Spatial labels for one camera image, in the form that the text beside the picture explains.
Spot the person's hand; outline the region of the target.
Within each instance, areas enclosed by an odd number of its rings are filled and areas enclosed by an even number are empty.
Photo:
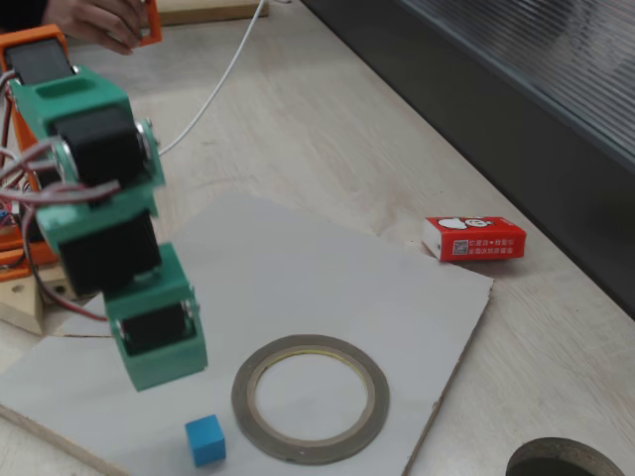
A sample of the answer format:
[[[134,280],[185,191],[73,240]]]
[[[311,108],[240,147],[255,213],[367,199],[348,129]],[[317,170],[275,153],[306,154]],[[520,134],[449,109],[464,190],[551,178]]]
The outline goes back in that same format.
[[[42,23],[65,35],[129,56],[142,37],[145,3],[136,0],[49,1]]]

